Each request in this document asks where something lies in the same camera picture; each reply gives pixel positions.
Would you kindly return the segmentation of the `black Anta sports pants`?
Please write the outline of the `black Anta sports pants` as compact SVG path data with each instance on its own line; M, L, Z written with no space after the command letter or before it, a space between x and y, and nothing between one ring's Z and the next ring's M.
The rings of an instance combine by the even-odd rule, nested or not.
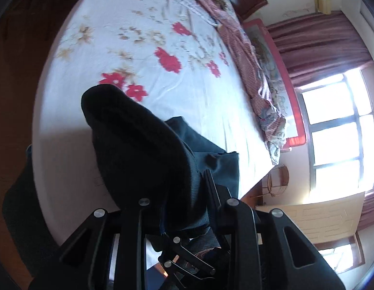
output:
M154 250L162 250L163 234L192 239L209 231L206 170L215 184L238 195L239 155L198 134L180 116L162 121L113 85L88 89L81 109L115 204L127 210L129 200L149 200L146 234Z

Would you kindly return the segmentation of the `light wooden cabinet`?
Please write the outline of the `light wooden cabinet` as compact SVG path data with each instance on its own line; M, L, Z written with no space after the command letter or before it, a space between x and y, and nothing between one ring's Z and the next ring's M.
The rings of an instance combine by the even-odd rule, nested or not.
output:
M282 210L314 244L353 236L359 224L365 194L300 205L256 206L259 211Z

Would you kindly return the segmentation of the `pink patterned quilt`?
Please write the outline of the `pink patterned quilt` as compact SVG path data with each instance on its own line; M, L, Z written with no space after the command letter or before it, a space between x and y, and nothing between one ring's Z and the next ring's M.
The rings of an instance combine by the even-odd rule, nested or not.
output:
M256 58L254 46L240 23L217 6L213 0L198 0L198 2L218 22L217 32L237 66L245 91L250 98L252 110L262 130L272 164L277 165L281 149L286 143L286 119L273 105L268 82Z

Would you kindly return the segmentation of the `white floral bed sheet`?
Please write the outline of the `white floral bed sheet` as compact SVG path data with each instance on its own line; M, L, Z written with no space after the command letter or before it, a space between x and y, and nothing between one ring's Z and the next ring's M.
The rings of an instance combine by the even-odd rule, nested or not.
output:
M34 180L57 244L95 209L116 210L81 110L83 93L100 83L237 152L240 196L272 169L236 65L195 0L79 0L52 44L33 110Z

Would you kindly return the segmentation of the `window with frame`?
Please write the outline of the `window with frame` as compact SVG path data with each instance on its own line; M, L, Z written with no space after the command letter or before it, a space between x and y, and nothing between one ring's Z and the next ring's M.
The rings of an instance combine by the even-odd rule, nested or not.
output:
M308 130L309 193L333 200L374 188L374 64L299 89Z

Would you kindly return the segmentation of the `maroon curtain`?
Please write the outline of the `maroon curtain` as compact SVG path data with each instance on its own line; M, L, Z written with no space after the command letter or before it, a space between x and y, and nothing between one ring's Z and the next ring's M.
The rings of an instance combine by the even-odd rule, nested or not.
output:
M374 63L342 11L291 18L271 24L267 30L295 88Z

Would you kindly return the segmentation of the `red mesh bed rail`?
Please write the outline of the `red mesh bed rail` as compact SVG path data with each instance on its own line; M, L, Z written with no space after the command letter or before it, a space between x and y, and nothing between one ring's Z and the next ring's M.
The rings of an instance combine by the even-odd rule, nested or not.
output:
M306 130L298 98L279 50L261 19L243 24L243 29L255 48L258 61L267 78L273 101L286 119L285 151L305 145Z

